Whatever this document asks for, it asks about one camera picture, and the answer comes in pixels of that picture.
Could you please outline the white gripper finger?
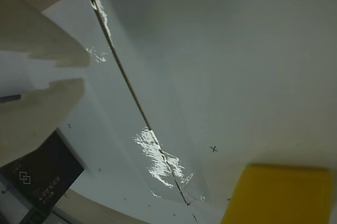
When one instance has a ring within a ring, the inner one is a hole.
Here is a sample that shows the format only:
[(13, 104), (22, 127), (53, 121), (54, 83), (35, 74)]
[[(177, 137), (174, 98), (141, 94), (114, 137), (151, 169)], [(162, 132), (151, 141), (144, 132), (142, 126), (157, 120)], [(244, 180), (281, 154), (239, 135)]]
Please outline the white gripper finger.
[(51, 82), (1, 103), (1, 166), (35, 151), (84, 95), (81, 78)]
[(1, 0), (1, 50), (54, 60), (58, 67), (87, 67), (90, 56), (65, 30), (24, 0)]

